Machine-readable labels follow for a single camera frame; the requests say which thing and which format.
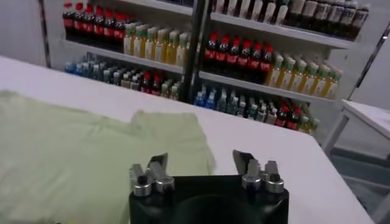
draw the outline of juice bottle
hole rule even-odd
[[[325,97],[328,99],[334,99],[337,95],[337,92],[339,90],[339,81],[341,79],[343,71],[340,69],[337,69],[335,72],[335,76],[333,78],[333,82],[331,83],[328,92],[326,93]]]
[[[279,78],[281,69],[280,67],[282,66],[283,63],[283,57],[281,55],[278,55],[276,57],[276,63],[274,68],[270,71],[268,74],[268,81],[266,82],[266,85],[271,86],[271,87],[276,87],[277,80]]]
[[[300,93],[304,93],[307,95],[310,94],[310,89],[313,86],[314,81],[316,79],[317,70],[318,70],[318,65],[315,64],[314,62],[311,62],[310,68],[309,68],[309,74],[307,74],[305,82],[301,83],[301,85],[303,84],[303,86],[302,86],[302,90],[300,91]]]
[[[287,60],[287,68],[286,68],[286,71],[283,75],[283,80],[280,84],[280,88],[282,89],[288,89],[289,87],[289,84],[291,82],[291,80],[293,79],[293,67],[295,65],[295,60],[292,59],[292,58],[288,58]]]
[[[179,46],[176,52],[176,65],[183,67],[187,57],[187,38],[188,33],[182,33],[179,36]]]
[[[166,48],[166,63],[174,65],[176,62],[176,42],[177,32],[172,31],[169,33],[169,44]]]
[[[303,60],[299,60],[298,62],[298,71],[293,75],[293,79],[289,86],[287,87],[289,90],[298,92],[300,84],[303,82],[303,73],[305,72],[306,62]]]
[[[316,86],[312,86],[310,90],[310,94],[316,97],[320,97],[324,87],[327,83],[327,77],[329,74],[330,68],[326,65],[322,65],[320,69],[319,75],[317,75],[317,83]]]
[[[155,58],[155,37],[156,37],[157,28],[149,28],[147,30],[147,40],[145,44],[145,58],[149,60],[154,60]]]

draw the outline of bottle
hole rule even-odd
[[[275,9],[276,9],[275,0],[268,0],[263,23],[271,23],[272,17],[274,16]]]
[[[303,60],[299,60],[298,63],[298,71],[293,75],[293,79],[291,79],[291,82],[289,86],[287,87],[289,90],[298,92],[299,86],[303,81],[303,73],[305,71],[307,64]]]
[[[288,11],[289,0],[280,0],[273,18],[275,25],[282,25],[285,23],[285,18]]]
[[[229,50],[229,36],[225,35],[222,37],[222,41],[217,47],[216,55],[215,55],[215,70],[218,72],[222,72],[225,67],[226,55]]]
[[[316,97],[322,97],[324,93],[325,86],[327,84],[327,77],[330,72],[330,68],[326,65],[322,65],[321,73],[319,80],[317,82],[317,86],[313,91],[313,95]]]
[[[145,58],[149,60],[154,60],[155,58],[156,32],[157,32],[156,27],[152,27],[147,30],[147,40],[145,44]]]
[[[215,54],[217,48],[217,33],[210,34],[210,39],[205,46],[205,57],[204,57],[204,69],[206,71],[214,70]]]
[[[256,121],[259,121],[259,122],[264,122],[265,121],[266,115],[267,115],[266,110],[267,110],[267,107],[264,106],[264,105],[261,105],[261,108],[257,112]]]
[[[348,38],[354,40],[359,35],[360,29],[369,15],[370,6],[370,4],[364,4],[356,11],[352,24],[349,27]]]
[[[345,0],[335,0],[335,2],[332,4],[325,28],[325,32],[329,35],[336,34],[338,23],[340,22],[341,16],[344,13],[344,2]]]
[[[97,42],[104,41],[104,15],[103,8],[101,6],[96,6],[96,15],[93,24],[94,37]]]
[[[304,29],[311,29],[311,21],[317,7],[317,0],[307,0],[305,7],[303,8],[302,18],[300,20],[300,26]]]
[[[239,54],[239,37],[235,36],[233,44],[230,49],[227,51],[226,65],[225,65],[225,75],[234,77],[237,70],[237,58]]]
[[[356,1],[346,2],[346,8],[344,10],[344,13],[342,14],[338,26],[338,31],[336,33],[339,37],[348,37],[349,29],[352,24],[353,18],[355,17],[357,7],[358,2]]]
[[[278,110],[276,108],[273,108],[268,114],[265,123],[274,125],[277,119],[276,112]]]
[[[83,8],[84,8],[84,6],[81,2],[77,3],[76,4],[76,11],[74,12],[74,15],[73,15],[74,34],[78,35],[80,37],[82,37],[84,35],[84,32],[83,32],[83,16],[84,16]]]
[[[114,26],[115,20],[112,10],[105,9],[104,42],[110,46],[114,43]]]
[[[265,50],[262,53],[261,61],[260,61],[260,80],[259,83],[263,84],[266,81],[266,77],[269,74],[269,71],[271,70],[271,63],[272,63],[272,53],[274,50],[271,46],[269,46],[267,43],[264,45]]]
[[[305,83],[303,83],[302,93],[310,95],[311,87],[315,84],[314,82],[316,80],[317,70],[318,70],[318,65],[311,62],[309,74],[307,75]]]
[[[188,33],[182,33],[179,36],[179,46],[176,50],[176,65],[184,67],[187,58],[187,38]]]
[[[339,90],[339,81],[341,79],[342,74],[343,74],[342,70],[336,69],[333,81],[329,87],[329,90],[325,94],[326,98],[333,100],[336,97],[337,92]]]
[[[256,41],[255,47],[248,59],[248,72],[247,72],[248,81],[260,83],[261,80],[263,79],[262,77],[260,77],[263,74],[259,72],[259,68],[258,68],[260,65],[260,59],[261,59],[261,44]]]
[[[166,63],[174,65],[176,63],[176,42],[177,32],[174,30],[169,33],[169,44],[166,47]]]
[[[122,48],[123,47],[123,38],[124,38],[124,15],[120,12],[116,12],[116,21],[114,25],[114,43],[115,46]]]
[[[287,59],[287,68],[286,68],[286,71],[283,75],[283,80],[280,84],[280,86],[277,86],[278,88],[282,88],[282,89],[289,89],[289,84],[291,82],[291,80],[293,79],[293,67],[295,65],[295,60],[292,59],[292,58],[288,58]]]
[[[292,0],[291,11],[287,15],[286,25],[300,27],[300,17],[305,5],[305,0]]]
[[[324,31],[329,8],[330,4],[328,4],[328,0],[318,0],[317,9],[311,24],[312,30],[317,32]]]
[[[72,3],[68,2],[64,5],[64,11],[62,13],[63,26],[65,28],[66,37],[69,38],[74,35],[74,12],[72,10]]]

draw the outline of red-capped bottle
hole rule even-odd
[[[84,11],[83,15],[83,31],[84,37],[90,40],[94,39],[93,24],[95,20],[95,15],[93,12],[93,6],[87,4],[87,8]]]
[[[233,44],[227,52],[226,56],[226,65],[224,74],[234,77],[236,66],[237,66],[237,58],[239,54],[239,37],[235,36],[233,40]]]
[[[245,74],[248,73],[248,60],[250,56],[250,47],[252,43],[245,39],[243,41],[243,49],[237,58],[237,78],[244,79]]]
[[[259,82],[260,81],[260,73],[258,71],[258,67],[260,65],[261,59],[261,44],[255,41],[255,47],[248,59],[248,81],[251,82]]]
[[[74,12],[73,20],[74,20],[74,33],[75,35],[78,35],[82,37],[84,35],[83,32],[83,4],[82,3],[77,3],[76,4],[76,11]]]
[[[229,36],[225,35],[222,37],[222,41],[218,46],[215,55],[216,71],[222,72],[225,67],[227,52],[229,50]]]
[[[217,37],[217,33],[212,33],[205,47],[205,57],[203,64],[206,71],[212,71],[215,68],[214,63],[217,48]]]
[[[259,77],[259,83],[263,84],[266,80],[267,74],[269,70],[271,69],[271,63],[272,63],[272,53],[274,52],[273,48],[271,46],[267,46],[265,50],[263,51],[263,55],[261,56],[260,61],[260,77]]]
[[[104,14],[101,6],[96,6],[96,15],[93,25],[95,39],[99,42],[104,41]]]
[[[74,11],[72,9],[72,3],[65,3],[64,11],[62,13],[63,26],[65,28],[66,38],[74,35]]]
[[[112,45],[114,43],[114,30],[115,30],[114,14],[111,9],[106,9],[105,21],[104,21],[104,39],[105,39],[105,43],[108,45]]]

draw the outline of yellow drink bottle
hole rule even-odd
[[[293,69],[294,69],[295,63],[296,63],[296,61],[294,59],[292,59],[292,58],[287,59],[286,71],[283,75],[283,80],[280,84],[280,87],[282,89],[288,89],[288,85],[290,84],[290,81],[291,81],[292,76],[293,76]]]
[[[321,73],[319,74],[317,85],[313,91],[313,95],[316,97],[322,97],[322,92],[327,84],[327,77],[330,72],[330,68],[328,66],[322,65],[321,67]]]
[[[266,83],[266,85],[271,86],[271,87],[276,87],[277,80],[278,80],[280,73],[281,73],[280,67],[282,66],[282,63],[283,63],[283,57],[281,55],[278,55],[276,57],[275,66],[269,72],[269,80]]]
[[[318,70],[318,65],[315,64],[314,62],[311,62],[309,74],[307,75],[305,83],[303,84],[302,93],[310,95],[310,89],[314,85],[314,82],[316,80],[317,70]]]
[[[303,60],[299,60],[298,62],[298,67],[297,67],[297,72],[293,75],[293,79],[291,79],[291,82],[289,86],[287,87],[289,90],[298,92],[299,86],[303,81],[303,73],[305,72],[307,64]]]

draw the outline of white shelf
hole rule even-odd
[[[333,48],[349,49],[355,43],[352,41],[341,40],[339,38],[328,37],[318,33],[300,30],[298,28],[290,28],[286,26],[275,26],[272,24],[261,23],[249,19],[242,19],[233,16],[228,16],[220,13],[211,13],[211,20],[219,21],[236,26],[242,26],[250,29],[261,30],[268,33],[275,33],[286,37],[297,38],[309,42],[327,45]]]
[[[229,77],[225,77],[222,75],[216,75],[208,72],[199,72],[199,78],[204,79],[204,80],[210,80],[214,82],[219,82],[219,83],[224,83],[232,86],[237,86],[245,89],[251,89],[255,91],[259,91],[262,93],[268,93],[268,94],[273,94],[273,95],[278,95],[278,96],[283,96],[283,97],[288,97],[290,99],[296,99],[304,102],[310,102],[310,103],[320,103],[322,105],[328,105],[333,107],[335,105],[334,100],[328,100],[325,98],[320,98],[320,97],[314,97],[314,96],[309,96],[305,95],[302,93],[296,93],[284,89],[279,89],[279,88],[274,88],[274,87],[269,87],[265,85],[259,85],[256,83],[252,82],[246,82],[238,79],[233,79]]]
[[[193,9],[184,5],[177,5],[170,2],[156,1],[156,0],[120,0],[132,4],[143,5],[150,8],[162,9],[165,11],[175,12],[183,15],[191,16]]]
[[[73,47],[73,48],[77,48],[77,49],[83,49],[86,52],[91,52],[93,54],[97,54],[100,56],[114,58],[114,59],[122,60],[122,61],[128,61],[130,63],[134,63],[134,64],[138,64],[138,65],[145,65],[145,66],[148,66],[151,68],[157,68],[157,69],[161,69],[164,71],[183,74],[183,68],[179,67],[179,66],[160,63],[160,62],[148,60],[145,58],[138,58],[135,56],[131,56],[131,55],[123,54],[123,53],[118,53],[118,52],[114,52],[114,51],[110,51],[110,50],[106,50],[106,49],[101,49],[98,47],[93,47],[93,46],[89,46],[89,45],[85,45],[85,44],[80,44],[80,43],[76,43],[76,42],[68,41],[68,40],[62,40],[62,43],[64,44],[64,47]]]

